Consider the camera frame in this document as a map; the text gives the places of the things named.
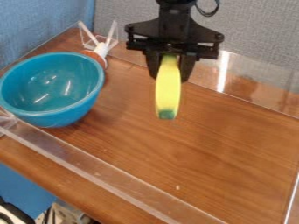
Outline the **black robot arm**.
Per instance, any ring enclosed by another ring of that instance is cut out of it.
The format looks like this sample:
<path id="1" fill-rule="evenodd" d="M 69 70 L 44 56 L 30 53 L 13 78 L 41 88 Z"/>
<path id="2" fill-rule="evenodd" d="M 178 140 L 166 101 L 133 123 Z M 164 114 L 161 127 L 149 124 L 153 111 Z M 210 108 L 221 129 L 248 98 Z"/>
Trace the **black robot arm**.
<path id="1" fill-rule="evenodd" d="M 224 35 L 197 24 L 192 19 L 192 7 L 204 17 L 210 17 L 218 10 L 205 12 L 197 0 L 154 0 L 158 4 L 158 16 L 154 19 L 125 25 L 125 49 L 140 51 L 145 56 L 149 75 L 156 78 L 162 56 L 178 57 L 181 82 L 192 74 L 194 62 L 200 59 L 214 60 L 218 57 Z"/>

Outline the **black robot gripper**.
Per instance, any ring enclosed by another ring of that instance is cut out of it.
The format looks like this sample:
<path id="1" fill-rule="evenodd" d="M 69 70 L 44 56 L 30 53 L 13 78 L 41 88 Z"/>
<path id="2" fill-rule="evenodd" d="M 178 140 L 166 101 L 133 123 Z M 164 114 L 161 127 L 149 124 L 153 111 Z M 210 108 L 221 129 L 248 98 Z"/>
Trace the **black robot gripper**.
<path id="1" fill-rule="evenodd" d="M 161 14 L 157 18 L 125 25 L 125 48 L 145 53 L 145 63 L 150 77 L 158 72 L 160 53 L 181 55 L 178 68 L 181 82 L 189 79 L 198 59 L 218 57 L 224 35 L 198 25 L 186 14 Z"/>

